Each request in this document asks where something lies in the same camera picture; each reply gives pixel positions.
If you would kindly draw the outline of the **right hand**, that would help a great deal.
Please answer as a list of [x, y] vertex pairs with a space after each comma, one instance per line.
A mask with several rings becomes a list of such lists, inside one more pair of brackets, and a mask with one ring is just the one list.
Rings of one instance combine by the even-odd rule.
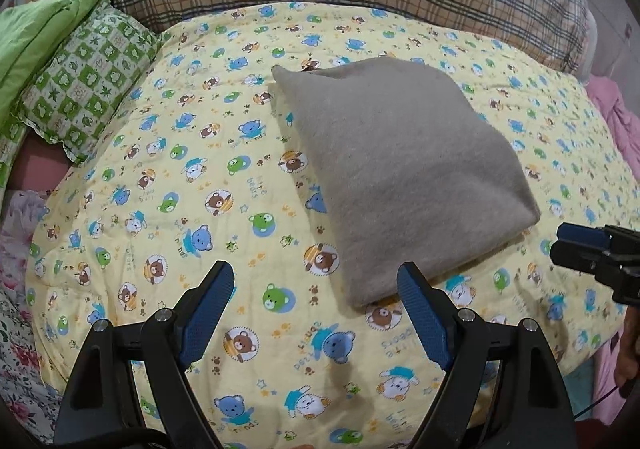
[[622, 388], [627, 381], [637, 377], [639, 370], [636, 344], [639, 339], [639, 310], [628, 307], [626, 310], [623, 334], [620, 337], [620, 351], [618, 352], [614, 372], [615, 384]]

